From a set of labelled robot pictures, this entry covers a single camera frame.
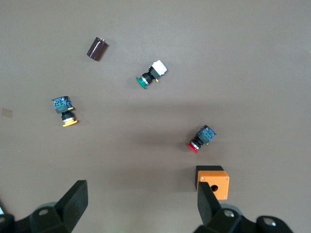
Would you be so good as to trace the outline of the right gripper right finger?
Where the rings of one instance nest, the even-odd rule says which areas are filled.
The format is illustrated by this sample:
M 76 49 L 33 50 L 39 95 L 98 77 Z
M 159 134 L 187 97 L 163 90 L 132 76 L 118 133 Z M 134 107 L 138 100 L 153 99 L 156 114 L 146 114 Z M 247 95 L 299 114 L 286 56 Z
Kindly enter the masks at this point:
M 197 206 L 202 220 L 196 233 L 291 233 L 290 227 L 275 216 L 248 220 L 232 208 L 222 207 L 208 183 L 197 185 Z

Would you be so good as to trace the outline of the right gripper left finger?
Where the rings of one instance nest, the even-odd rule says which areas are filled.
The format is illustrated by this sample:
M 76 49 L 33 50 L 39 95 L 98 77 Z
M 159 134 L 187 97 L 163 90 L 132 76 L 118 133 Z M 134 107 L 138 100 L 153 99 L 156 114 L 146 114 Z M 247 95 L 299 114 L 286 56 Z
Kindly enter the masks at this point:
M 88 206 L 86 180 L 78 180 L 57 202 L 43 204 L 15 223 L 16 233 L 71 233 Z

